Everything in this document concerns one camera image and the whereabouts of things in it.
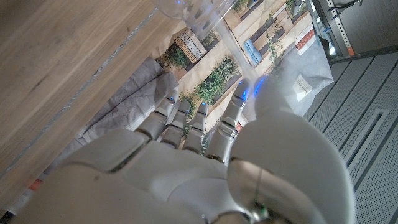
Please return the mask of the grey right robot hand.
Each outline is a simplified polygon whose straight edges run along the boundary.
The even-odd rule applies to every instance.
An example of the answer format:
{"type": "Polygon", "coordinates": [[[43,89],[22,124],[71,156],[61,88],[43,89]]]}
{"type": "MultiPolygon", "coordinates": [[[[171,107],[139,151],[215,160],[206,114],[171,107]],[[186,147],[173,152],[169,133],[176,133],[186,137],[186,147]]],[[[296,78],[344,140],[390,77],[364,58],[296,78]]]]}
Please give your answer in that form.
{"type": "Polygon", "coordinates": [[[13,223],[354,223],[353,184],[336,147],[296,115],[267,76],[243,80],[206,150],[198,112],[171,92],[134,131],[66,158],[13,223]]]}

